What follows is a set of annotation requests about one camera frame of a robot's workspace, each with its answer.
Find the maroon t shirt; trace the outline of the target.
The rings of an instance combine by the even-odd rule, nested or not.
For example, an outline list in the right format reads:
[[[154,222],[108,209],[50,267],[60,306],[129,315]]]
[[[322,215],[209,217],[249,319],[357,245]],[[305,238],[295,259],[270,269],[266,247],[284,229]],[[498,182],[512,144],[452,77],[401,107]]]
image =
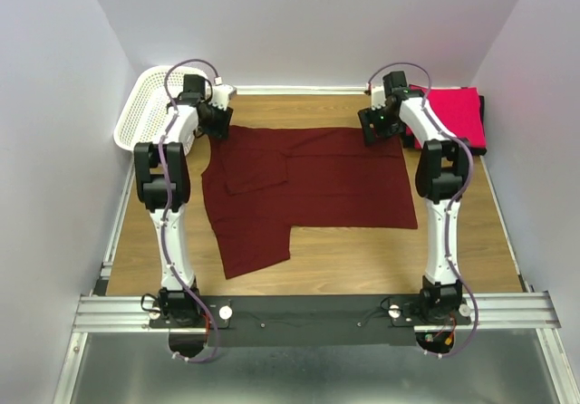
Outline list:
[[[227,279],[288,260],[295,226],[418,226],[398,139],[367,147],[354,128],[233,126],[209,146],[203,198]]]

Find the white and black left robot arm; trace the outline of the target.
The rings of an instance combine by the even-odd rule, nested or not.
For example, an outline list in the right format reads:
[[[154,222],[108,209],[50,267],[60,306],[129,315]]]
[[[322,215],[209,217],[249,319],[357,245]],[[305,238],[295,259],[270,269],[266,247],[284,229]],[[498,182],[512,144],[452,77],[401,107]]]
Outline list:
[[[152,317],[178,327],[214,325],[200,300],[197,277],[189,261],[185,214],[191,195],[188,149],[198,135],[225,139],[232,118],[230,101],[237,89],[220,78],[213,82],[186,74],[181,92],[172,96],[161,129],[153,139],[138,141],[133,161],[138,199],[149,212],[162,267]]]

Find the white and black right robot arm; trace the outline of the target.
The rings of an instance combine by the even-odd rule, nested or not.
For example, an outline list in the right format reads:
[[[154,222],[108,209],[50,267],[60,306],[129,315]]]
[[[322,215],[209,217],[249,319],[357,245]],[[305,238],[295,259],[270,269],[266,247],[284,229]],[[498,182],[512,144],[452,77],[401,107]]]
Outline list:
[[[426,323],[435,324],[456,312],[464,284],[458,261],[460,200],[473,175],[473,155],[466,139],[451,132],[432,109],[430,89],[412,89],[403,71],[367,82],[368,108],[358,112],[363,141],[372,146],[410,129],[420,143],[415,174],[417,194],[428,218],[428,258],[415,308]]]

